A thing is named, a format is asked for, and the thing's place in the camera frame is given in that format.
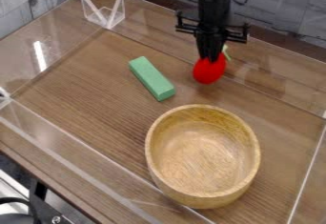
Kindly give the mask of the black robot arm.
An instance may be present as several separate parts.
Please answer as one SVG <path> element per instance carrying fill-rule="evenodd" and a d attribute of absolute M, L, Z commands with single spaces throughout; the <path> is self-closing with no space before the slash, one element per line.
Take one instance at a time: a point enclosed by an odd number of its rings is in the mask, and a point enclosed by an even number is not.
<path fill-rule="evenodd" d="M 244 5 L 248 0 L 197 0 L 197 9 L 176 12 L 176 31 L 192 34 L 201 59 L 215 63 L 227 41 L 246 43 L 250 25 L 230 21 L 231 1 Z"/>

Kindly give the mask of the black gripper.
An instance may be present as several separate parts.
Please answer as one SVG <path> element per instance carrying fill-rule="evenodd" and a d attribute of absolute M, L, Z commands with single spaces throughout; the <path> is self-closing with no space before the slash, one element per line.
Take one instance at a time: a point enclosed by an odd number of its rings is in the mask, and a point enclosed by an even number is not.
<path fill-rule="evenodd" d="M 248 40 L 250 24 L 232 25 L 228 22 L 212 27 L 204 26 L 200 22 L 199 14 L 193 10 L 176 11 L 176 31 L 196 35 L 199 32 L 204 34 L 220 34 L 223 38 L 208 38 L 207 36 L 196 37 L 196 45 L 201 59 L 208 58 L 215 62 L 219 54 L 223 52 L 226 41 L 246 43 Z"/>

